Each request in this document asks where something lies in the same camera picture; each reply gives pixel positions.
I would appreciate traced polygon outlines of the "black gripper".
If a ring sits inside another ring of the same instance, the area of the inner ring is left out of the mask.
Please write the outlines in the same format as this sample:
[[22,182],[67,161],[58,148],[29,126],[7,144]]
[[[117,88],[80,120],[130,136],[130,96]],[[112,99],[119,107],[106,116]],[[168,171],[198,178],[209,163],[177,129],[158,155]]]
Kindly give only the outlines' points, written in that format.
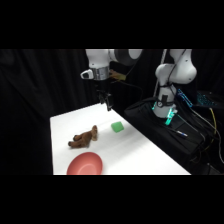
[[94,83],[100,103],[104,104],[104,99],[106,99],[107,110],[110,111],[113,106],[113,97],[110,94],[110,81],[108,79],[95,80]]

